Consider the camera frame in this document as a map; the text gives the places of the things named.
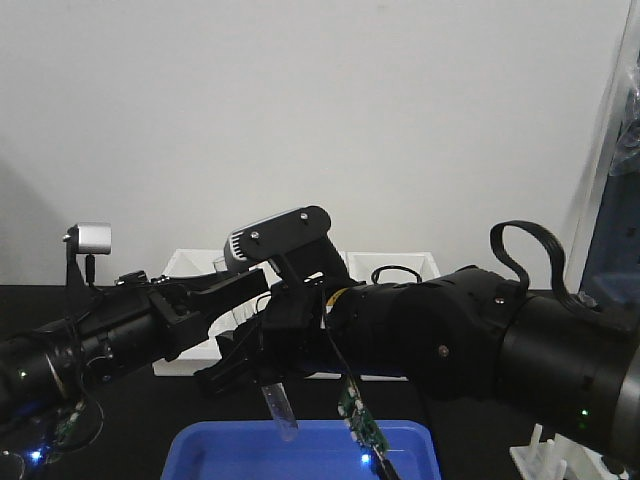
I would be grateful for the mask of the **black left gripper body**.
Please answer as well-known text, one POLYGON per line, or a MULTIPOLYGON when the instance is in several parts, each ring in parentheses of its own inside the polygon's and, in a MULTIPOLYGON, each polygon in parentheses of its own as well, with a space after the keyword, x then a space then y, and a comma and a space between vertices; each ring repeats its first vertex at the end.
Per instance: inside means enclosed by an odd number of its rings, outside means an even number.
POLYGON ((111 288, 87 287, 74 306, 76 371, 106 383, 206 341, 210 318, 195 297, 209 286, 208 275, 149 280, 137 271, 111 288))

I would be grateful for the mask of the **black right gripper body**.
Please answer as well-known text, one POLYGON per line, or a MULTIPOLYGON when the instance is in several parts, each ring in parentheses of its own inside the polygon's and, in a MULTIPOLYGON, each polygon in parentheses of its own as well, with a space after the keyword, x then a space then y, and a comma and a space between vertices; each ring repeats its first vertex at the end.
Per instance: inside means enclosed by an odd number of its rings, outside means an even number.
POLYGON ((365 334, 355 307, 365 284, 320 275, 301 284, 283 282, 256 322, 263 328, 263 378, 304 378, 324 371, 359 377, 365 373, 365 334))

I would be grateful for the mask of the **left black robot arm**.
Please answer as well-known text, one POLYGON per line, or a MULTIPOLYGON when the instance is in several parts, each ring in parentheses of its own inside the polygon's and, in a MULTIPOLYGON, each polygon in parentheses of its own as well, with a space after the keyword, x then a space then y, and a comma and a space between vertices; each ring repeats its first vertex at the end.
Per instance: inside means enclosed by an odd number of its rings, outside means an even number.
POLYGON ((267 289, 259 269, 157 279, 137 271, 111 288, 87 288, 89 303, 77 313, 2 341, 2 424, 66 407, 95 385, 176 359, 207 341, 219 317, 267 289))

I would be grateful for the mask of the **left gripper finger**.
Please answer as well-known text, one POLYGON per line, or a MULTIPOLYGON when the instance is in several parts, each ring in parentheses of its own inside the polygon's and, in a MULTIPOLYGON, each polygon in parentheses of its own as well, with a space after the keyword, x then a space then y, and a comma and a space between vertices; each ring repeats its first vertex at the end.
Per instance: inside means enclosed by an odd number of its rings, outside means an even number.
POLYGON ((228 319, 216 320, 208 330, 208 338, 198 345, 198 348, 207 350, 217 350, 218 344, 216 337, 226 331, 232 331, 235 329, 235 322, 228 319))
POLYGON ((269 290, 261 269, 231 275, 202 290, 188 293, 189 306, 202 312, 226 313, 269 290))

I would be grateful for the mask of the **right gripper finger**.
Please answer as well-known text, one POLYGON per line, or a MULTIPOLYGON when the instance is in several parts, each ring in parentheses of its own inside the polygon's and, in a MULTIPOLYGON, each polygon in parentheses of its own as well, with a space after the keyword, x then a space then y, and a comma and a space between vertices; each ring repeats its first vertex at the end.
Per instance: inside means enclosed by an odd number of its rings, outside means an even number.
POLYGON ((257 360, 264 353, 263 328, 260 322, 245 322, 234 330, 215 336, 221 359, 257 360))
POLYGON ((204 396, 219 396, 242 388, 263 386, 264 365, 262 352, 234 350, 213 366, 196 371, 194 379, 204 396))

